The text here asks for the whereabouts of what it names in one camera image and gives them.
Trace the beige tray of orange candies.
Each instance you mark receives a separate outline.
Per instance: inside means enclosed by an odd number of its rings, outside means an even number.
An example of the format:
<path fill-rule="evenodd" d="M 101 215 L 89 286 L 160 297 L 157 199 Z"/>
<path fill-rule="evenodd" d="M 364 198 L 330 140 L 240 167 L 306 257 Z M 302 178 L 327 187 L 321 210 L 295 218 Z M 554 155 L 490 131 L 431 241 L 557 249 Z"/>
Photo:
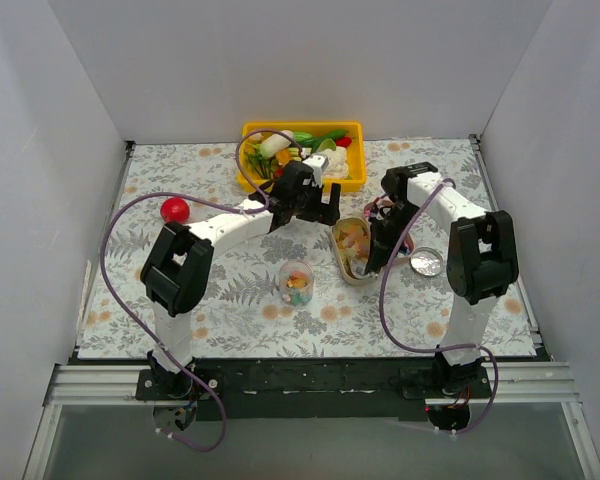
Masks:
<path fill-rule="evenodd" d="M 346 283 L 361 286 L 376 280 L 375 273 L 366 273 L 371 234 L 364 218 L 341 218 L 331 227 L 329 238 L 336 263 Z"/>

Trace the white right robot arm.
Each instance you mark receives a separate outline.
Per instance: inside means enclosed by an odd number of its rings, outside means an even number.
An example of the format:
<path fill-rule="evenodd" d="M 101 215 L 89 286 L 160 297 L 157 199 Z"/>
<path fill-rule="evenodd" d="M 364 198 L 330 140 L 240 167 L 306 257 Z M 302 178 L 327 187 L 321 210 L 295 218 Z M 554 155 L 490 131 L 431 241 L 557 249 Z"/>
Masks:
<path fill-rule="evenodd" d="M 429 377 L 440 395 L 455 397 L 478 379 L 489 317 L 519 275 L 512 217 L 475 205 L 428 162 L 387 170 L 381 187 L 392 204 L 369 219 L 365 273 L 388 275 L 422 214 L 448 236 L 446 276 L 454 298 L 447 331 L 428 351 L 434 357 Z"/>

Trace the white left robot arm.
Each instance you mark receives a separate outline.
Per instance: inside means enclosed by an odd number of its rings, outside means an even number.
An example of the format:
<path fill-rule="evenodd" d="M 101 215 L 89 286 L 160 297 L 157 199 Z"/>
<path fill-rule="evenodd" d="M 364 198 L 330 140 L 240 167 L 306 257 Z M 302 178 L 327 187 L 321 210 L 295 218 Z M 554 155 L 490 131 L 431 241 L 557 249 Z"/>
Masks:
<path fill-rule="evenodd" d="M 263 185 L 271 188 L 268 206 L 253 193 L 236 213 L 190 225 L 169 222 L 162 228 L 141 271 L 141 282 L 152 304 L 158 337 L 148 354 L 153 384 L 168 398 L 180 400 L 192 390 L 193 377 L 183 369 L 193 360 L 191 311 L 206 292 L 212 260 L 294 217 L 334 225 L 340 218 L 341 187 L 332 187 L 329 201 L 322 201 L 328 165 L 323 154 L 288 163 L 280 178 Z"/>

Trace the silver metal jar lid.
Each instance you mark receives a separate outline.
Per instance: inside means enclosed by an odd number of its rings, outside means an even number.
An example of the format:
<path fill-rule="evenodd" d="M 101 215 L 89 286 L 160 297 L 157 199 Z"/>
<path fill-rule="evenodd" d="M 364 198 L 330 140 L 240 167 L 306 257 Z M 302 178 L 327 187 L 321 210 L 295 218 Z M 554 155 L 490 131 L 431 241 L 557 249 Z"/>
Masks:
<path fill-rule="evenodd" d="M 424 277 L 436 277 L 442 273 L 444 260 L 439 252 L 429 247 L 415 249 L 410 257 L 411 269 Z"/>

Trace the clear glass jar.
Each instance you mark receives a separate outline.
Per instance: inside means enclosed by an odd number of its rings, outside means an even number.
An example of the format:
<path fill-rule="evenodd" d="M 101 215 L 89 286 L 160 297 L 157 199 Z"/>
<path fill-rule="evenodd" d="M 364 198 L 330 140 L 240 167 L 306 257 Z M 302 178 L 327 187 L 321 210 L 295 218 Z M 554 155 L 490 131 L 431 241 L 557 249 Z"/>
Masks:
<path fill-rule="evenodd" d="M 279 270 L 279 292 L 282 300 L 292 306 L 305 306 L 313 297 L 314 273 L 309 264 L 289 260 Z"/>

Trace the pink tray of colourful candies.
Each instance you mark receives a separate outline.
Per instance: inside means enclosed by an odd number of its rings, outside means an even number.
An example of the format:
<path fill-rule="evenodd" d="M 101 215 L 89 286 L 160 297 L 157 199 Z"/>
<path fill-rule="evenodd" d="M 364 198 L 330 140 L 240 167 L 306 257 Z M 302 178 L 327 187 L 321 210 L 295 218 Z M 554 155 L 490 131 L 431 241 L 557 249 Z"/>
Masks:
<path fill-rule="evenodd" d="M 368 222 L 371 222 L 372 219 L 382 218 L 385 213 L 390 211 L 392 206 L 393 202 L 385 196 L 376 197 L 364 206 L 363 216 Z M 413 239 L 407 234 L 399 252 L 404 256 L 409 256 L 414 249 Z"/>

